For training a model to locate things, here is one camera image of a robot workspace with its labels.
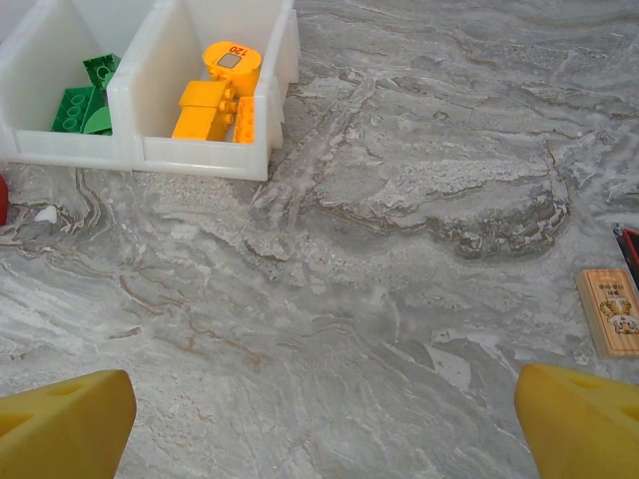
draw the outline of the white plastic bin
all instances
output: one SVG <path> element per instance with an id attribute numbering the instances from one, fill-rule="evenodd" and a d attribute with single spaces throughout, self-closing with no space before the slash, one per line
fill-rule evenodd
<path id="1" fill-rule="evenodd" d="M 263 55 L 255 141 L 173 140 L 182 93 L 223 40 Z M 109 53 L 122 57 L 107 89 L 113 136 L 50 132 L 64 90 L 89 84 L 82 61 Z M 40 0 L 0 45 L 0 159 L 266 180 L 299 54 L 293 0 Z"/>

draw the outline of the red object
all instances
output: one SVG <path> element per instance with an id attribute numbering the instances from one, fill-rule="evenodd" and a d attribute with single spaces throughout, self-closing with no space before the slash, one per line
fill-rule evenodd
<path id="1" fill-rule="evenodd" d="M 0 175 L 0 227 L 7 223 L 7 210 L 9 209 L 9 188 L 7 182 Z"/>

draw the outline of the green lego brick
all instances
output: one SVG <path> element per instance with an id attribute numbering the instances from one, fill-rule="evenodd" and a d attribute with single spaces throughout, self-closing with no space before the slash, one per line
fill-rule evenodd
<path id="1" fill-rule="evenodd" d="M 120 58 L 115 55 L 105 55 L 104 57 L 85 60 L 84 68 L 91 79 L 91 83 L 100 90 L 106 90 L 107 85 L 113 78 L 120 65 Z"/>
<path id="2" fill-rule="evenodd" d="M 89 119 L 104 104 L 104 96 L 96 87 L 67 88 L 51 131 L 82 133 Z"/>
<path id="3" fill-rule="evenodd" d="M 85 135 L 112 135 L 111 112 L 109 107 L 102 107 L 87 121 Z"/>

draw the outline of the number label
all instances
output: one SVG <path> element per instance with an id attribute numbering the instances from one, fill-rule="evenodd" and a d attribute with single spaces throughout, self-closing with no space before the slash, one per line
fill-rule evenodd
<path id="1" fill-rule="evenodd" d="M 241 57 L 247 56 L 247 49 L 242 47 L 231 47 L 229 50 L 231 53 L 235 53 L 236 55 L 240 55 Z"/>

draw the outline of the marble countertop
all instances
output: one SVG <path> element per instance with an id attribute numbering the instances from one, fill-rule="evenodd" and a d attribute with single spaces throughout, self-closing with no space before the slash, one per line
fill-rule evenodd
<path id="1" fill-rule="evenodd" d="M 523 364 L 639 382 L 573 279 L 639 227 L 639 5 L 297 8 L 267 183 L 0 167 L 0 393 L 126 369 L 119 478 L 537 477 Z"/>

